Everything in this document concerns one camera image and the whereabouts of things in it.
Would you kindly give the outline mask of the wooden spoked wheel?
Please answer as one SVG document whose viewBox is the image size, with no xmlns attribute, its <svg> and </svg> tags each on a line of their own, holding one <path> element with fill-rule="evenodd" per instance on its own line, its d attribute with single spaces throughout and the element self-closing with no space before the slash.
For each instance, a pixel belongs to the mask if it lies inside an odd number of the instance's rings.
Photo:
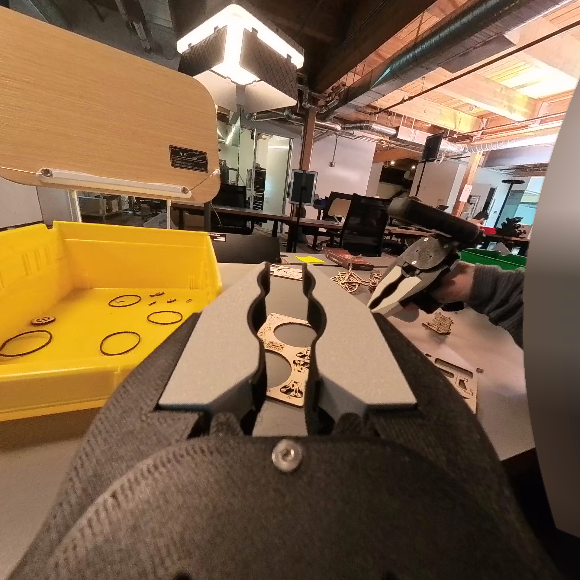
<svg viewBox="0 0 580 580">
<path fill-rule="evenodd" d="M 338 272 L 331 280 L 349 294 L 357 292 L 360 286 L 367 286 L 366 280 L 352 271 Z"/>
</svg>

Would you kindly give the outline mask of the wooden sheet with cutouts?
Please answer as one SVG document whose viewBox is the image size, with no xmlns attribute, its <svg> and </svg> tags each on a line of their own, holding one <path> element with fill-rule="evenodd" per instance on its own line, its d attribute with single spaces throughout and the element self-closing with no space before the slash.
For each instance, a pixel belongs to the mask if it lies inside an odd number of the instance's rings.
<svg viewBox="0 0 580 580">
<path fill-rule="evenodd" d="M 433 356 L 430 353 L 423 352 L 423 354 L 439 368 L 446 379 L 452 384 L 453 388 L 462 397 L 463 401 L 468 405 L 469 409 L 476 414 L 479 386 L 478 373 L 453 362 L 449 362 L 446 359 Z"/>
</svg>

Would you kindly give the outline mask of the small wooden model part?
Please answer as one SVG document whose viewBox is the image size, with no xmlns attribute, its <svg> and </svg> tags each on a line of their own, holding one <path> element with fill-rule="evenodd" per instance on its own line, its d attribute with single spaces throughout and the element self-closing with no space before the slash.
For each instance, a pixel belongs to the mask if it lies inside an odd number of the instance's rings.
<svg viewBox="0 0 580 580">
<path fill-rule="evenodd" d="M 431 320 L 422 323 L 424 328 L 442 336 L 451 334 L 452 325 L 453 319 L 440 311 L 435 312 Z"/>
</svg>

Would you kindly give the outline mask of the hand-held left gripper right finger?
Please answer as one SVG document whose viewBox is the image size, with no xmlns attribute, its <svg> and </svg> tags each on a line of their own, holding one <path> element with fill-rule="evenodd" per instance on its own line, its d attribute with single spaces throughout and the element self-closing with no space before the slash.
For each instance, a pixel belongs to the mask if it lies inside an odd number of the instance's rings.
<svg viewBox="0 0 580 580">
<path fill-rule="evenodd" d="M 371 311 L 322 268 L 304 265 L 311 344 L 308 405 L 333 421 L 345 415 L 407 411 L 417 399 Z"/>
</svg>

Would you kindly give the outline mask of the wooden sheet with round holes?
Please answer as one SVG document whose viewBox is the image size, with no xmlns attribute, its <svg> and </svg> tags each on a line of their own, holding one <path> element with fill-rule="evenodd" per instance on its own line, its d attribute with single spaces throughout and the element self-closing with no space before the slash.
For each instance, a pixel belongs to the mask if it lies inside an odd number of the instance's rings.
<svg viewBox="0 0 580 580">
<path fill-rule="evenodd" d="M 310 327 L 307 321 L 283 314 L 270 313 L 257 331 L 266 353 L 284 359 L 290 367 L 288 378 L 281 384 L 267 388 L 266 395 L 272 400 L 302 408 L 305 402 L 306 384 L 310 369 L 310 347 L 293 346 L 279 340 L 276 330 L 279 327 L 297 325 Z"/>
</svg>

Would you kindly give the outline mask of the black office chair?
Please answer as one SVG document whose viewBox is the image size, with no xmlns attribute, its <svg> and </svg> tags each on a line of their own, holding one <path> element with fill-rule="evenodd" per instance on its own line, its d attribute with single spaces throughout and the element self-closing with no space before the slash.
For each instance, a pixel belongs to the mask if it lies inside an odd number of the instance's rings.
<svg viewBox="0 0 580 580">
<path fill-rule="evenodd" d="M 387 224 L 387 200 L 353 194 L 338 247 L 352 255 L 380 257 Z"/>
</svg>

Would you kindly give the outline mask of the person's right hand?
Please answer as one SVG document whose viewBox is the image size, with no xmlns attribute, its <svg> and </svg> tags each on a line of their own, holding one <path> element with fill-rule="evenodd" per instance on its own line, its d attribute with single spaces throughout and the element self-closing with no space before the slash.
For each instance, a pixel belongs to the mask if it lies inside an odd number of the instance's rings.
<svg viewBox="0 0 580 580">
<path fill-rule="evenodd" d="M 442 305 L 467 304 L 472 293 L 475 278 L 475 265 L 458 262 L 453 270 L 446 274 L 439 286 L 431 293 Z"/>
</svg>

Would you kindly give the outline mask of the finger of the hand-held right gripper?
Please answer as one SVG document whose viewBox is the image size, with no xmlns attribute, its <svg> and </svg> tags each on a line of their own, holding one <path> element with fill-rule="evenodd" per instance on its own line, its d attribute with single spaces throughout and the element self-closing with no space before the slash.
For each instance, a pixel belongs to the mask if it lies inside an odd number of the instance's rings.
<svg viewBox="0 0 580 580">
<path fill-rule="evenodd" d="M 385 317 L 391 317 L 393 315 L 398 315 L 407 304 L 413 301 L 414 298 L 419 296 L 419 294 L 426 291 L 426 289 L 433 285 L 435 280 L 434 278 L 424 277 L 410 277 L 411 278 L 411 291 L 406 295 L 405 299 L 401 301 L 402 309 L 399 311 L 374 311 L 374 314 L 382 314 Z"/>
<path fill-rule="evenodd" d="M 399 311 L 401 301 L 411 291 L 411 278 L 402 266 L 391 266 L 373 292 L 367 306 L 371 311 Z"/>
</svg>

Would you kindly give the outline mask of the person's right forearm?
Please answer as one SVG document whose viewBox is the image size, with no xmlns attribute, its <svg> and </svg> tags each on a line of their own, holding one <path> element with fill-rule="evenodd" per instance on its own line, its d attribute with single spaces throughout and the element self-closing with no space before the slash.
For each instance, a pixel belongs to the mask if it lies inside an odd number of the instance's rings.
<svg viewBox="0 0 580 580">
<path fill-rule="evenodd" d="M 504 329 L 523 348 L 523 269 L 504 270 L 492 265 L 474 265 L 467 305 Z"/>
</svg>

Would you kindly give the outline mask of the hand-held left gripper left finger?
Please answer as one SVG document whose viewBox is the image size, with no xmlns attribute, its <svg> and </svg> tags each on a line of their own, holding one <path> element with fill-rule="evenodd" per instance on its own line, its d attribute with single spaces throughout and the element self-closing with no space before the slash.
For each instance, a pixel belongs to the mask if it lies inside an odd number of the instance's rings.
<svg viewBox="0 0 580 580">
<path fill-rule="evenodd" d="M 158 406 L 243 419 L 265 399 L 265 323 L 270 265 L 262 262 L 201 311 Z"/>
</svg>

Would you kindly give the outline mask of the yellow plastic bin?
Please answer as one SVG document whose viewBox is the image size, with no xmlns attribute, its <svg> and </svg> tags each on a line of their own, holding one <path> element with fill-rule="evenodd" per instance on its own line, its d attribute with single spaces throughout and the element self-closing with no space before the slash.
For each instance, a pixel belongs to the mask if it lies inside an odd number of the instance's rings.
<svg viewBox="0 0 580 580">
<path fill-rule="evenodd" d="M 1 232 L 1 420 L 102 406 L 220 293 L 208 233 L 65 221 Z M 56 321 L 29 324 L 44 315 Z"/>
</svg>

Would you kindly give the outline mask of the black monitor on stand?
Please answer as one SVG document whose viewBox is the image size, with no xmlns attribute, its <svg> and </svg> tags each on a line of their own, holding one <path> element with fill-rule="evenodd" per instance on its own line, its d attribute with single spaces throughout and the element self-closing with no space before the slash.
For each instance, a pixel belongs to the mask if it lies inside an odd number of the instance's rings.
<svg viewBox="0 0 580 580">
<path fill-rule="evenodd" d="M 420 158 L 419 163 L 418 163 L 418 165 L 420 166 L 420 171 L 419 171 L 419 178 L 418 178 L 417 186 L 415 188 L 414 197 L 418 198 L 418 196 L 419 196 L 419 192 L 420 192 L 420 188 L 421 188 L 421 184 L 422 184 L 422 181 L 424 178 L 424 172 L 425 172 L 427 164 L 433 163 L 437 160 L 437 157 L 438 157 L 439 151 L 440 151 L 440 147 L 441 147 L 441 143 L 447 137 L 447 135 L 448 135 L 448 131 L 444 130 L 438 134 L 432 134 L 426 139 L 426 141 L 424 143 L 422 155 L 421 155 L 421 158 Z"/>
</svg>

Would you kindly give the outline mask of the brown model kit box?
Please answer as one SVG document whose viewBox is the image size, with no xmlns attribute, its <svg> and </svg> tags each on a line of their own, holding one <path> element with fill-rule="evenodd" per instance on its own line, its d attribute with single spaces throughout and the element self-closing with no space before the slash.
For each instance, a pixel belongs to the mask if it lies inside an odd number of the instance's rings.
<svg viewBox="0 0 580 580">
<path fill-rule="evenodd" d="M 370 272 L 374 268 L 373 264 L 360 256 L 352 255 L 345 249 L 325 246 L 323 254 L 328 260 L 346 270 Z"/>
</svg>

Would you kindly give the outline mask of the tablet on stand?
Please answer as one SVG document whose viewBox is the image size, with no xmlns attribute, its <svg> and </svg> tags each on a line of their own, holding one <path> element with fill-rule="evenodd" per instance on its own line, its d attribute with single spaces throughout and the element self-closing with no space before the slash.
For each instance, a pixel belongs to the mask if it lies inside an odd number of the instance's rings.
<svg viewBox="0 0 580 580">
<path fill-rule="evenodd" d="M 288 226 L 286 250 L 296 249 L 298 233 L 301 228 L 303 208 L 313 206 L 318 172 L 311 170 L 292 170 L 288 186 L 287 200 L 294 208 L 295 221 Z"/>
</svg>

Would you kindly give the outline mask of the beige chair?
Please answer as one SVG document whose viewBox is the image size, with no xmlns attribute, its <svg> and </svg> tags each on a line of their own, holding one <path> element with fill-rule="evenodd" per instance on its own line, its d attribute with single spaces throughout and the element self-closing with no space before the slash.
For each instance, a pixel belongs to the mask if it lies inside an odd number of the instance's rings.
<svg viewBox="0 0 580 580">
<path fill-rule="evenodd" d="M 329 199 L 323 211 L 323 221 L 342 223 L 350 209 L 351 198 Z"/>
</svg>

